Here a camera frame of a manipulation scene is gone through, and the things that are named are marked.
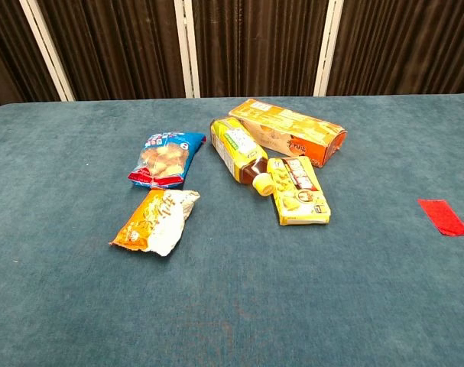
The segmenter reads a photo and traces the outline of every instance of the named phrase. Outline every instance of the food packaging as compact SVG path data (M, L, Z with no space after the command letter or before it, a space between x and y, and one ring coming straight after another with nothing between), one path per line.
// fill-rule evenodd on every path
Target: food packaging
M330 221L329 205L307 157L269 158L268 172L282 226Z
M199 198L196 191L151 190L110 243L167 256L179 241L184 222Z
M305 155L322 167L340 149L347 131L332 122L248 99L229 112L263 147L285 155Z
M241 184L251 184L262 196L272 194L274 184L267 173L268 154L254 141L235 117L213 120L211 142L232 176Z
M191 161L206 136L199 132L165 132L145 142L137 167L128 175L136 185L169 188L184 182Z

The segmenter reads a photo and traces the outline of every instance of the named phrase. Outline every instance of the red paper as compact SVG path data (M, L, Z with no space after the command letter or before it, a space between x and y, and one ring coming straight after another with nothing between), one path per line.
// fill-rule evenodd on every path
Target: red paper
M423 200L418 203L443 235L464 235L464 222L445 200Z

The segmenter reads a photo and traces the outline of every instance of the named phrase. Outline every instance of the bottle cap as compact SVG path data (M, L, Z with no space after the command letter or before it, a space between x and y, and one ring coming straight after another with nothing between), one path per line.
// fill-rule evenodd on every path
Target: bottle cap
M252 181L252 186L262 196L268 196L274 192L274 181L272 180L270 174L258 174L254 177L254 180Z

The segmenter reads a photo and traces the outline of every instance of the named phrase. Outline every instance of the snack box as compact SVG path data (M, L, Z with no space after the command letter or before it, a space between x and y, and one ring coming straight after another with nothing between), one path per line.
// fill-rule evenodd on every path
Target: snack box
M332 122L247 99L229 115L240 119L260 145L290 157L306 155L322 167L340 149L347 131Z
M269 158L279 224L326 224L330 208L308 157Z

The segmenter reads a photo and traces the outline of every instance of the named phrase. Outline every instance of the snack bag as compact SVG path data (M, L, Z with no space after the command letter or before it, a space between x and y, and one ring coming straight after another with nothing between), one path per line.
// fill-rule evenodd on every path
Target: snack bag
M184 182L193 156L206 141L199 132L165 132L148 138L137 167L128 175L145 187L175 187Z
M269 158L268 172L282 226L330 221L329 204L308 157Z
M199 198L196 191L151 190L110 244L167 256Z

